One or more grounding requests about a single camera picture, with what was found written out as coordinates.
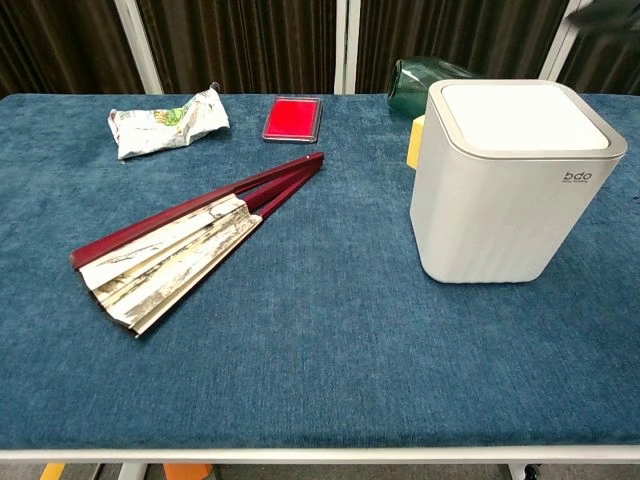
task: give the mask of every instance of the table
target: table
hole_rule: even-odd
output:
[[[229,130],[116,160],[109,109],[186,98],[0,101],[0,458],[640,460],[640,98],[585,95],[628,154],[522,285],[423,272],[410,121],[383,95],[323,96],[317,145],[264,143],[274,96],[223,95]],[[323,170],[142,339],[71,269],[78,246],[316,150]]]

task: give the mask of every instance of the bdo logo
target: bdo logo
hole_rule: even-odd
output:
[[[578,182],[578,183],[587,183],[592,175],[589,172],[579,172],[579,173],[571,173],[567,172],[564,174],[563,182]]]

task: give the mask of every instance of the green glass bottle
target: green glass bottle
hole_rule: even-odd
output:
[[[439,58],[411,57],[398,60],[387,88],[389,105],[411,118],[424,115],[431,84],[451,78],[483,77]]]

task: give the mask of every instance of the brown curtain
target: brown curtain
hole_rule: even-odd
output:
[[[640,95],[640,33],[578,35],[558,81],[577,92]]]
[[[335,0],[138,0],[167,93],[333,91]]]
[[[537,78],[568,0],[362,0],[356,91],[433,56],[489,78]]]
[[[0,3],[0,96],[16,92],[143,92],[113,0]]]

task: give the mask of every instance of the plastic wrapper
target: plastic wrapper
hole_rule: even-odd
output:
[[[169,110],[111,110],[108,122],[118,144],[119,160],[186,147],[213,130],[229,127],[227,113],[213,88]]]

